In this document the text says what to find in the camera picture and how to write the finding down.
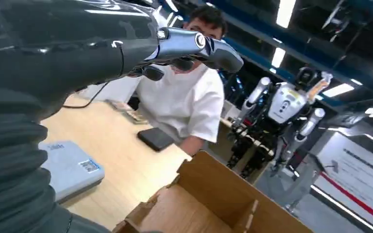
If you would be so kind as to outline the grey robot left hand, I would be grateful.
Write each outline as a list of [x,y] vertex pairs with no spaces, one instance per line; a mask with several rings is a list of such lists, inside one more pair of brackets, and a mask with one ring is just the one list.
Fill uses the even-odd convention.
[[155,10],[122,0],[0,0],[0,115],[39,121],[89,85],[194,60],[235,73],[227,43],[160,26]]

